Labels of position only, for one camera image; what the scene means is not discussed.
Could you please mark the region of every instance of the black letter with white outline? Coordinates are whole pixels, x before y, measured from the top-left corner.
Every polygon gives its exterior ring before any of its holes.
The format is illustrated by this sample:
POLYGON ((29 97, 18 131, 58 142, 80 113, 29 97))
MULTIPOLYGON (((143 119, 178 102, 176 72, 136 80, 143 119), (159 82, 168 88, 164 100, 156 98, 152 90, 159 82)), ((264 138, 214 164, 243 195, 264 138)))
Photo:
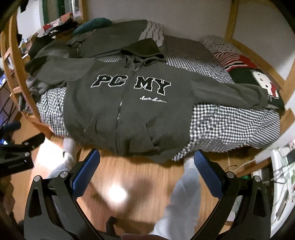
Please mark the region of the black letter with white outline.
POLYGON ((120 87, 126 83, 128 76, 126 75, 116 75, 109 82, 109 87, 120 87))
POLYGON ((99 75, 97 80, 91 85, 92 87, 99 87, 102 82, 109 82, 112 79, 112 76, 109 75, 99 75))
POLYGON ((165 87, 171 86, 171 82, 157 78, 155 78, 154 81, 159 85, 157 93, 165 96, 165 87))
POLYGON ((154 80, 153 77, 148 77, 147 79, 144 79, 143 76, 138 76, 136 84, 134 85, 133 88, 134 89, 141 89, 144 87, 145 90, 151 92, 153 90, 153 87, 152 87, 153 80, 154 80))

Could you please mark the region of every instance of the person's leg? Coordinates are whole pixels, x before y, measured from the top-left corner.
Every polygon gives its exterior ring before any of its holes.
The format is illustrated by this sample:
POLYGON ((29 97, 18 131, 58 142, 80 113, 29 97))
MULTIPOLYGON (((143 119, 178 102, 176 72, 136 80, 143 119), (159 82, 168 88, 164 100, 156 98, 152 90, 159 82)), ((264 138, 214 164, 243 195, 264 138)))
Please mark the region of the person's leg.
POLYGON ((184 174, 178 180, 170 197, 164 216, 155 224, 150 234, 169 240, 189 240, 201 205, 201 183, 193 156, 184 160, 184 174))
POLYGON ((74 139, 70 137, 65 137, 63 140, 63 163, 58 165, 47 178, 55 178, 62 171, 70 171, 72 167, 76 164, 77 152, 80 149, 78 145, 74 141, 74 139))

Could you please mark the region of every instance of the black and white gingham fabric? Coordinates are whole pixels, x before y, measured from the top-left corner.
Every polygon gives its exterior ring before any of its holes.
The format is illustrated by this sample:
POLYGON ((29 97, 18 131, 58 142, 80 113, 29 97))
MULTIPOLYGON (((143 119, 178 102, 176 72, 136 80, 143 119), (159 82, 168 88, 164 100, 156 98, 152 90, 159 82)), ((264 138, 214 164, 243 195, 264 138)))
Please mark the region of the black and white gingham fabric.
MULTIPOLYGON (((166 64, 233 83, 230 75, 199 42, 165 36, 166 64)), ((98 58, 116 62, 120 55, 98 58)), ((37 104, 41 120, 58 136, 68 135, 63 122, 65 88, 51 89, 37 104)), ((280 134, 279 114, 270 109, 239 109, 213 104, 193 107, 189 143, 172 160, 177 161, 195 150, 226 152, 242 146, 267 148, 280 134)))

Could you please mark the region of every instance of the red and white striped cloth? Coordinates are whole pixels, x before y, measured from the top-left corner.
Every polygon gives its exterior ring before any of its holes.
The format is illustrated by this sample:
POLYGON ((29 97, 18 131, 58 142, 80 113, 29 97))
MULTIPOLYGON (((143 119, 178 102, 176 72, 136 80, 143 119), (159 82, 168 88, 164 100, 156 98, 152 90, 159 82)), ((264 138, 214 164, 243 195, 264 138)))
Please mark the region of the red and white striped cloth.
POLYGON ((226 71, 230 71, 236 67, 258 68, 251 60, 243 55, 231 52, 215 52, 213 56, 221 63, 226 71))

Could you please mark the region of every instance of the wooden floor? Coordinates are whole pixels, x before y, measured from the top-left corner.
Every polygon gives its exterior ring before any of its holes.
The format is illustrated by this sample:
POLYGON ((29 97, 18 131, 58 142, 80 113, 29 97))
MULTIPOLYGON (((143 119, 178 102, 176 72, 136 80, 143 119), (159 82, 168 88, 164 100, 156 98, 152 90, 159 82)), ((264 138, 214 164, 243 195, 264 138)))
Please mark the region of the wooden floor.
MULTIPOLYGON (((26 119, 21 118, 22 128, 13 135, 15 143, 38 134, 38 130, 26 119)), ((32 170, 12 175, 16 221, 24 218, 26 199, 31 182, 36 175, 46 178, 51 170, 62 161, 63 139, 52 137, 32 153, 35 167, 32 170)), ((83 160, 90 149, 82 149, 83 160)), ((228 167, 227 153, 210 153, 211 160, 223 169, 228 167)), ((241 165, 237 152, 229 152, 230 165, 241 165)), ((183 174, 183 162, 169 161, 164 166, 142 158, 121 158, 101 151, 100 164, 84 195, 78 199, 82 210, 100 231, 110 216, 119 218, 116 231, 121 233, 149 233, 162 216, 169 196, 183 174)), ((195 228, 197 231, 210 215, 217 199, 213 198, 202 180, 201 212, 195 228)))

